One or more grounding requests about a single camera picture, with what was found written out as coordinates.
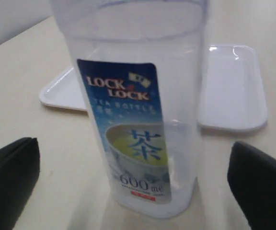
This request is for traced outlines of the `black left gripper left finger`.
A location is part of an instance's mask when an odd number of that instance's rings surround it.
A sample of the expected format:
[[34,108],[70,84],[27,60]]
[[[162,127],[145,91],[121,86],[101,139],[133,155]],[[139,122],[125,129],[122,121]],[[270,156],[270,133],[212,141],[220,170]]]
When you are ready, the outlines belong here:
[[18,139],[0,149],[0,230],[14,228],[40,174],[36,138]]

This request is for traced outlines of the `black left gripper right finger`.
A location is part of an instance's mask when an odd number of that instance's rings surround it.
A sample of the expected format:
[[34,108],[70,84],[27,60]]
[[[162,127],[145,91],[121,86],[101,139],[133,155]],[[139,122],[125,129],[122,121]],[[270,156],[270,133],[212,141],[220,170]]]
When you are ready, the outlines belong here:
[[235,142],[227,181],[250,228],[276,230],[276,159],[245,142]]

